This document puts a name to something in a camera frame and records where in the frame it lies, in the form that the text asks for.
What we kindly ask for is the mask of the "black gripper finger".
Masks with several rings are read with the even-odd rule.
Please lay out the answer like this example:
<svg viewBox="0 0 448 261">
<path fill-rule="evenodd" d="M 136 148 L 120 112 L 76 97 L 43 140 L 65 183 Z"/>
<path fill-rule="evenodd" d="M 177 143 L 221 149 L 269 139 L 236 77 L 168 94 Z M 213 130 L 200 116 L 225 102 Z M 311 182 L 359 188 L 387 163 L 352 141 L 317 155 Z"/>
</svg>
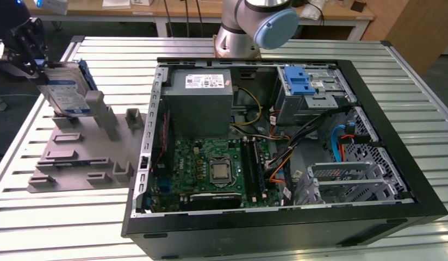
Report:
<svg viewBox="0 0 448 261">
<path fill-rule="evenodd" d="M 39 68 L 36 55 L 24 36 L 17 36 L 5 41 L 0 39 L 0 69 L 13 76 L 37 79 Z"/>
<path fill-rule="evenodd" d="M 16 30 L 16 51 L 31 67 L 41 67 L 47 61 L 47 40 L 41 19 L 32 17 Z"/>
</svg>

